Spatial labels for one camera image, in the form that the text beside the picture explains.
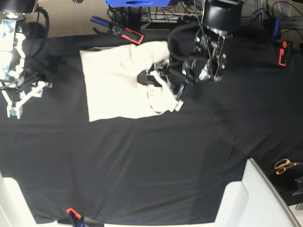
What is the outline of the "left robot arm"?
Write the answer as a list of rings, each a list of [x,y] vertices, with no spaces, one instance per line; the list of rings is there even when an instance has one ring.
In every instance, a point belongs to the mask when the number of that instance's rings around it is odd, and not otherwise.
[[[174,28],[168,36],[170,57],[154,63],[137,76],[144,86],[164,87],[177,100],[186,86],[200,81],[215,83],[221,80],[227,63],[223,53],[225,39],[237,31],[243,7],[241,0],[206,0],[202,15],[195,21]],[[198,27],[192,53],[183,55],[177,50],[175,39],[185,31]]]

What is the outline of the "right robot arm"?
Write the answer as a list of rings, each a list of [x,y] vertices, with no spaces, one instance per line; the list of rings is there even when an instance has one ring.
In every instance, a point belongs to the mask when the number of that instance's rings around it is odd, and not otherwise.
[[[50,19],[36,0],[2,0],[0,11],[0,92],[17,106],[51,86],[53,60],[42,56]]]

